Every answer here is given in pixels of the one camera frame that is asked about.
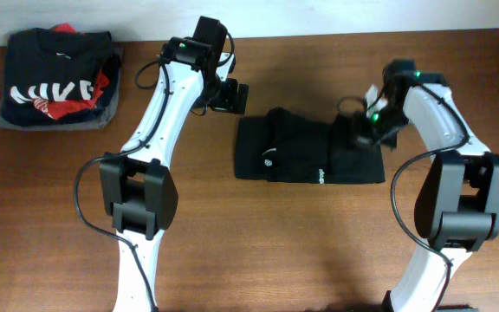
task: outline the wire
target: wire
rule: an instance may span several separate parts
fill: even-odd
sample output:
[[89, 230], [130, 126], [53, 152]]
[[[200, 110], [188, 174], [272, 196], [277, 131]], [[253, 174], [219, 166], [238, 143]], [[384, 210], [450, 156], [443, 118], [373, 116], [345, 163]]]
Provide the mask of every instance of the wire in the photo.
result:
[[449, 151], [458, 149], [458, 148], [464, 146], [465, 144], [467, 144], [467, 142], [469, 142], [470, 136], [469, 136], [469, 134], [467, 132], [467, 127], [465, 126], [465, 124], [463, 123], [463, 121], [461, 120], [461, 118], [457, 115], [456, 111], [442, 97], [440, 97], [437, 94], [435, 94], [432, 90], [430, 90], [429, 88], [427, 88], [426, 86], [424, 86], [422, 83], [418, 82], [417, 80], [415, 80], [411, 76], [407, 75], [406, 77], [409, 78], [409, 79], [411, 79], [418, 87], [422, 88], [427, 94], [429, 94], [435, 100], [437, 100], [439, 104], [443, 105], [448, 110], [448, 112], [452, 115], [452, 117], [457, 121], [457, 123], [459, 124], [459, 127], [461, 128], [461, 130], [463, 132], [463, 138], [456, 145], [447, 146], [447, 147], [443, 147], [443, 148], [438, 148], [436, 150], [432, 150], [432, 151], [429, 151], [429, 152], [426, 152], [426, 153], [421, 153], [421, 154], [419, 154], [419, 155], [417, 155], [417, 156], [415, 156], [415, 157], [407, 160], [396, 171], [396, 173], [394, 174], [394, 177], [392, 178], [392, 182], [391, 182], [391, 185], [390, 185], [390, 201], [391, 201], [391, 204], [392, 204], [392, 210], [394, 212], [394, 217], [396, 217], [396, 221], [398, 221], [399, 226], [402, 228], [402, 230], [405, 232], [405, 234], [407, 234], [407, 236], [409, 238], [411, 238], [416, 244], [418, 244], [419, 246], [425, 248], [426, 250], [428, 250], [428, 251], [430, 251], [430, 252], [438, 255], [446, 263], [446, 276], [445, 276], [445, 279], [444, 279], [444, 285], [442, 286], [442, 290], [440, 291], [440, 295], [438, 296], [437, 302], [434, 305], [434, 308], [432, 310], [434, 312], [434, 311], [436, 311], [438, 309], [438, 306], [440, 305], [440, 302], [442, 301], [442, 298], [444, 297], [444, 293], [445, 293], [445, 291], [448, 288], [448, 284], [450, 283], [451, 267], [452, 267], [453, 264], [451, 263], [451, 260], [445, 254], [443, 254], [441, 251], [433, 249], [428, 244], [425, 244], [423, 241], [421, 241], [417, 236], [415, 236], [407, 228], [407, 226], [405, 225], [404, 221], [402, 220], [402, 218], [399, 215], [398, 205], [396, 203], [396, 184], [398, 183], [399, 176], [411, 164], [413, 164], [413, 163], [415, 163], [415, 162], [417, 162], [417, 161], [419, 161], [421, 159], [424, 159], [424, 158], [430, 157], [432, 155], [438, 154], [438, 153], [449, 152]]
[[338, 111], [339, 114], [345, 113], [341, 108], [340, 105], [342, 105], [343, 102], [345, 101], [357, 101], [359, 102], [363, 108], [367, 107], [367, 100], [365, 98], [355, 96], [355, 95], [349, 95], [349, 96], [342, 96], [337, 102], [336, 102], [336, 110]]
[[201, 114], [196, 113], [196, 111], [193, 108], [190, 110], [190, 113], [195, 114], [198, 117], [205, 116], [207, 114], [207, 107], [208, 107], [208, 105], [207, 105], [207, 103], [205, 103], [205, 105], [202, 107]]
[[155, 88], [155, 86], [157, 86], [157, 80], [150, 86], [142, 86], [138, 83], [138, 79], [139, 79], [139, 76], [144, 72], [144, 70], [146, 70], [147, 68], [157, 64], [159, 62], [159, 60], [155, 60], [153, 62], [149, 62], [147, 63], [146, 65], [144, 65], [144, 67], [140, 68], [138, 73], [136, 73], [136, 75], [134, 76], [134, 84], [136, 84], [136, 87], [138, 88], [141, 88], [141, 89], [144, 89], [144, 90], [149, 90], [149, 89], [153, 89]]
[[227, 31], [226, 35], [229, 37], [229, 40], [230, 40], [230, 54], [229, 54], [229, 57], [226, 58], [226, 60], [219, 61], [219, 63], [217, 64], [217, 67], [221, 67], [224, 64], [226, 64], [227, 62], [229, 62], [230, 58], [234, 55], [234, 39], [232, 39], [230, 32]]
[[138, 82], [137, 82], [139, 74], [144, 69], [146, 69], [146, 68], [148, 68], [156, 63], [158, 63], [159, 66], [163, 69], [163, 74], [165, 75], [165, 90], [164, 90], [165, 97], [163, 99], [163, 104], [161, 105], [159, 115], [158, 115], [157, 119], [155, 120], [155, 123], [153, 124], [152, 129], [149, 132], [149, 134], [146, 136], [145, 139], [139, 141], [138, 146], [136, 146], [135, 148], [133, 148], [131, 150], [116, 153], [115, 155], [112, 155], [112, 156], [96, 157], [94, 159], [89, 160], [87, 163], [82, 165], [82, 167], [78, 170], [78, 173], [76, 173], [75, 184], [73, 187], [73, 200], [75, 202], [75, 209], [76, 209], [76, 213], [78, 214], [78, 217], [80, 217], [80, 220], [82, 221], [82, 223], [85, 224], [88, 228], [90, 228], [90, 229], [92, 229], [100, 234], [103, 234], [107, 237], [116, 239], [116, 240], [126, 244], [126, 246], [128, 246], [128, 248], [132, 252], [132, 255], [134, 257], [134, 261], [136, 262], [136, 266], [138, 267], [139, 273], [142, 275], [142, 279], [144, 280], [144, 285], [146, 286], [146, 292], [148, 295], [148, 300], [150, 302], [150, 307], [151, 307], [152, 312], [159, 312], [159, 309], [157, 308], [157, 305], [153, 301], [152, 288], [149, 284], [149, 281], [147, 280], [146, 273], [144, 273], [144, 269], [142, 268], [142, 265], [141, 265], [139, 258], [138, 258], [138, 254], [136, 252], [136, 248], [138, 247], [138, 245], [134, 245], [134, 244], [130, 243], [127, 239], [120, 237], [120, 236], [118, 236], [110, 231], [105, 231], [105, 230], [101, 229], [100, 227], [97, 227], [97, 226], [91, 224], [89, 221], [87, 221], [86, 218], [84, 218], [84, 214], [82, 213], [82, 210], [80, 208], [80, 204], [79, 204], [79, 200], [78, 200], [78, 188], [80, 186], [80, 181], [81, 181], [82, 175], [90, 166], [95, 165], [101, 161], [112, 160], [112, 159], [121, 159], [123, 157], [126, 157], [128, 154], [135, 153], [135, 152], [141, 150], [142, 148], [147, 146], [147, 143], [152, 139], [152, 136], [157, 131], [157, 128], [159, 127], [159, 124], [161, 123], [161, 120], [163, 119], [163, 115], [165, 113], [166, 105], [169, 101], [169, 94], [170, 94], [169, 74], [167, 72], [165, 64], [162, 63], [160, 59], [158, 59], [157, 61], [153, 61], [153, 62], [150, 62], [149, 64], [145, 65], [136, 74], [136, 77], [134, 78], [134, 83], [136, 83], [136, 85], [138, 87], [140, 87], [140, 85], [138, 85]]

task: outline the wooden table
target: wooden table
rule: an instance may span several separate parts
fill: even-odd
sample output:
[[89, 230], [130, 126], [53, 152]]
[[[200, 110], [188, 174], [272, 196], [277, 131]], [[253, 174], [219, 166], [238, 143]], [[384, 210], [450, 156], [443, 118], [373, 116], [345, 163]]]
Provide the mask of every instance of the wooden table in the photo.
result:
[[[101, 131], [0, 130], [0, 311], [109, 311], [116, 298], [117, 243], [76, 216], [72, 182], [89, 158], [118, 151], [152, 91], [135, 72], [162, 42], [121, 44], [120, 107]], [[477, 136], [499, 153], [499, 30], [237, 40], [232, 77], [250, 85], [247, 115], [285, 107], [331, 121], [342, 95], [381, 83], [382, 68], [412, 57], [445, 74]], [[0, 94], [3, 56], [0, 48]], [[150, 70], [145, 82], [154, 79]], [[402, 276], [415, 245], [400, 230], [382, 185], [297, 185], [234, 178], [238, 117], [190, 115], [172, 159], [180, 200], [163, 239], [157, 298], [164, 311], [303, 311], [380, 303]], [[424, 151], [412, 128], [398, 150], [383, 150], [386, 176]], [[406, 223], [430, 163], [399, 181]], [[81, 185], [87, 218], [111, 229], [99, 174]], [[499, 238], [456, 273], [445, 304], [499, 311]]]

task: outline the stack of folded shirts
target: stack of folded shirts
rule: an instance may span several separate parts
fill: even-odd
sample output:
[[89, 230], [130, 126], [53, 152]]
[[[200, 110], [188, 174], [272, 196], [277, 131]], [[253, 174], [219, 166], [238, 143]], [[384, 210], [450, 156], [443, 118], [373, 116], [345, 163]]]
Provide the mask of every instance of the stack of folded shirts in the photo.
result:
[[78, 33], [63, 24], [16, 33], [5, 56], [0, 127], [103, 127], [114, 115], [105, 112], [119, 76], [120, 55], [108, 32]]

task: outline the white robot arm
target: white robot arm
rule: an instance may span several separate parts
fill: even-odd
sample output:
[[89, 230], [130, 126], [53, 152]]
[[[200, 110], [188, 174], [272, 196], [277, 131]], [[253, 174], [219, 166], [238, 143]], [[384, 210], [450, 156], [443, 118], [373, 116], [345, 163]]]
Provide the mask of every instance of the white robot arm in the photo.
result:
[[[201, 17], [193, 37], [173, 37], [161, 50], [159, 79], [142, 121], [120, 157], [107, 154], [101, 159], [106, 213], [116, 229], [116, 236], [107, 235], [119, 240], [120, 249], [114, 312], [157, 310], [159, 243], [178, 202], [169, 168], [187, 114], [194, 107], [233, 114], [245, 110], [248, 86], [227, 79], [236, 62], [233, 51], [221, 52], [227, 36], [233, 50], [226, 28]], [[130, 179], [134, 175], [142, 175], [143, 182]]]
[[[229, 58], [228, 53], [223, 53], [221, 61]], [[221, 82], [226, 81], [234, 57], [231, 57], [223, 66], [217, 68], [217, 76]], [[178, 138], [178, 134], [184, 125], [187, 114], [191, 111], [193, 104], [204, 90], [204, 79], [201, 72], [191, 69], [190, 65], [171, 62], [167, 65], [170, 80], [170, 98], [165, 109], [163, 119], [157, 131], [147, 143], [147, 148], [140, 149], [135, 153], [128, 154], [129, 159], [149, 164], [153, 159], [158, 159], [162, 166], [170, 168], [172, 150]], [[164, 104], [165, 75], [160, 70], [159, 80], [150, 104], [140, 122], [138, 128], [130, 140], [122, 147], [122, 151], [135, 148], [142, 138], [145, 138], [155, 124], [159, 111]], [[151, 240], [146, 239], [146, 234], [138, 231], [117, 230], [117, 235], [138, 245], [138, 258], [142, 268], [155, 294], [155, 273], [159, 254], [159, 243], [165, 230], [159, 229]], [[129, 252], [128, 246], [119, 242], [119, 293], [115, 303], [115, 312], [120, 311], [150, 311], [150, 302], [147, 300], [146, 286], [142, 280], [136, 263]]]
[[[422, 74], [410, 61], [394, 61], [384, 75], [385, 84], [392, 88], [392, 91], [386, 90], [392, 110], [385, 111], [385, 105], [376, 110], [369, 96], [366, 116], [373, 120], [373, 127], [383, 117], [390, 119], [391, 114], [401, 109], [417, 128], [428, 151], [459, 146], [431, 156], [433, 166], [415, 206], [420, 240], [445, 255], [451, 261], [451, 268], [447, 268], [442, 257], [418, 245], [402, 279], [383, 302], [386, 312], [432, 311], [437, 309], [449, 282], [446, 279], [451, 278], [485, 240], [495, 238], [499, 232], [499, 155], [491, 154], [472, 133], [441, 75], [427, 74], [426, 83], [422, 83]], [[391, 75], [401, 79], [394, 81]], [[389, 132], [394, 120], [379, 126], [380, 131]], [[477, 195], [462, 196], [462, 183], [479, 189]], [[392, 199], [395, 205], [395, 193]]]

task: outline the folded t-shirt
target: folded t-shirt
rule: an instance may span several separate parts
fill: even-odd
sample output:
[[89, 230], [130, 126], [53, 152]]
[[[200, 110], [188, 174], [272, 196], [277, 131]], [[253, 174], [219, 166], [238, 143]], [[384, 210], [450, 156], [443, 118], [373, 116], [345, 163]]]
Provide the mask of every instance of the folded t-shirt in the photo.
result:
[[4, 95], [16, 104], [38, 98], [91, 100], [97, 76], [112, 54], [108, 32], [21, 31], [8, 41]]
[[242, 118], [238, 126], [235, 175], [239, 179], [316, 184], [369, 184], [385, 181], [379, 147], [359, 149], [349, 142], [349, 122], [333, 125], [305, 120], [283, 108], [265, 117]]
[[84, 108], [56, 120], [35, 108], [34, 103], [16, 104], [9, 96], [4, 95], [0, 112], [1, 117], [9, 123], [21, 127], [64, 125], [95, 120], [107, 109], [113, 95], [116, 93], [120, 72], [120, 56], [114, 54], [109, 57], [101, 71], [108, 78], [108, 84], [102, 89], [103, 94], [97, 99], [93, 108]]

